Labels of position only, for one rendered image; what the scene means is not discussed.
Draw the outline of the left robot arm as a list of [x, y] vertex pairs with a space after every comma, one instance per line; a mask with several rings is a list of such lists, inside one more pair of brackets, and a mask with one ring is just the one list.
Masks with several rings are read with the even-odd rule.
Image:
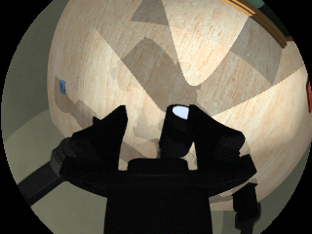
[[70, 137], [66, 137], [55, 149], [52, 149], [51, 160], [43, 167], [36, 169], [31, 175], [28, 175], [24, 180], [21, 180], [17, 186], [19, 187], [20, 194], [28, 206], [32, 206], [46, 196], [48, 192], [58, 187], [60, 183], [66, 182], [63, 176], [59, 175], [59, 168], [63, 163], [65, 156], [75, 156], [69, 147]]

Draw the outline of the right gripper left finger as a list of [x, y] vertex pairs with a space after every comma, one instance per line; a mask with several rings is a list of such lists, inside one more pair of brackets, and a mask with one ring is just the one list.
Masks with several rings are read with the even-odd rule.
[[101, 168], [117, 169], [122, 139], [128, 128], [126, 105], [117, 106], [96, 124], [73, 133], [69, 147], [75, 153], [78, 167], [100, 171]]

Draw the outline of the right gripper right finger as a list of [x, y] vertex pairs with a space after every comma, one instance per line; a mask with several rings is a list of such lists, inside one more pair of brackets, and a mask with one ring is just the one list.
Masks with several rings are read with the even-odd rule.
[[242, 132], [219, 124], [195, 104], [188, 106], [187, 124], [194, 140], [198, 169], [214, 167], [219, 171], [241, 163], [239, 149], [246, 140]]

